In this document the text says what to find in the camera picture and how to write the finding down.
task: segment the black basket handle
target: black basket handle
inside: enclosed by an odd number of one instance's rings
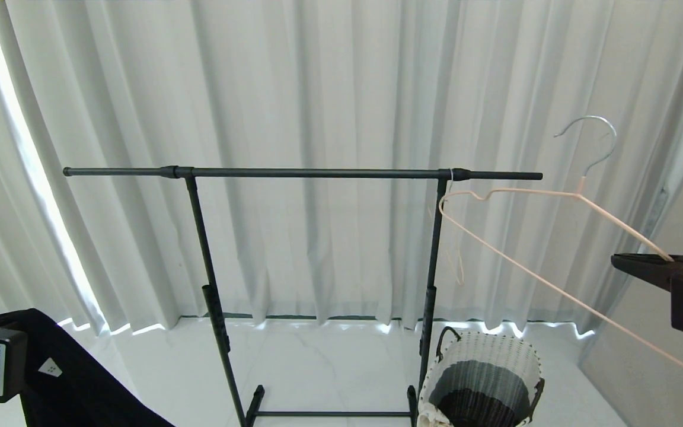
[[[442,362],[442,359],[444,359],[444,354],[442,354],[442,340],[444,339],[444,333],[448,330],[455,333],[455,337],[458,338],[458,341],[460,340],[460,333],[457,333],[452,327],[445,326],[444,329],[442,329],[442,333],[439,335],[439,343],[436,344],[436,357],[439,359],[439,362]]]
[[[529,422],[534,418],[534,410],[537,408],[537,403],[539,403],[540,397],[542,397],[542,391],[544,391],[544,378],[539,378],[539,382],[535,387],[537,393],[534,394],[534,400],[531,402],[531,407],[529,408]]]

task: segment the woven basket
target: woven basket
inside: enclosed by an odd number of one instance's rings
[[[442,351],[449,331],[455,335]],[[531,422],[542,391],[534,347],[516,337],[445,327],[418,399],[418,427],[513,427]]]

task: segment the tile floor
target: tile floor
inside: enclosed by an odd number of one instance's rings
[[[434,343],[443,324],[434,327]],[[450,324],[480,330],[481,325]],[[513,333],[508,325],[499,333]],[[393,322],[229,320],[231,361],[244,406],[258,384],[262,410],[406,411],[406,390],[417,384],[420,330]],[[207,319],[182,319],[170,332],[74,337],[147,406],[174,425],[236,427],[231,398]],[[577,367],[586,338],[571,325],[530,324],[524,339],[542,359],[547,387],[533,425],[623,426]],[[0,405],[0,425],[24,425],[19,400]],[[260,418],[256,427],[404,427],[406,419]]]

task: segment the wall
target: wall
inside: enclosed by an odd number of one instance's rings
[[[683,254],[683,186],[656,244]],[[683,332],[670,325],[669,293],[633,279],[613,320],[683,361]],[[683,425],[683,369],[623,332],[606,327],[582,370],[630,425]]]

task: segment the black metal clothes rack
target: black metal clothes rack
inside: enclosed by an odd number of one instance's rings
[[[62,171],[65,176],[159,176],[169,179],[184,179],[192,202],[194,221],[197,224],[197,234],[204,266],[207,271],[207,284],[202,286],[207,311],[209,312],[212,330],[218,344],[218,351],[228,380],[228,388],[234,401],[236,416],[240,427],[253,427],[258,416],[291,416],[291,417],[406,417],[410,424],[415,427],[417,419],[417,394],[414,386],[407,387],[408,411],[387,412],[344,412],[344,411],[265,411],[260,410],[260,403],[265,395],[262,384],[252,395],[252,401],[244,413],[241,405],[238,387],[231,368],[231,360],[228,352],[231,344],[228,340],[228,332],[225,329],[225,318],[220,303],[220,295],[215,278],[215,270],[212,267],[212,255],[209,252],[207,234],[202,216],[199,193],[197,191],[198,177],[220,178],[328,178],[328,179],[436,179],[436,210],[434,210],[433,231],[431,235],[431,252],[429,256],[429,271],[426,282],[425,307],[423,307],[423,329],[420,336],[420,378],[418,390],[423,386],[426,371],[429,367],[429,352],[431,346],[431,331],[434,319],[434,304],[436,303],[436,259],[439,254],[439,235],[442,229],[442,213],[439,211],[439,201],[447,191],[448,181],[466,181],[467,179],[513,179],[513,180],[540,180],[542,173],[523,172],[477,172],[464,168],[439,168],[438,170],[322,170],[322,168],[195,168],[169,167],[160,168],[69,168]]]

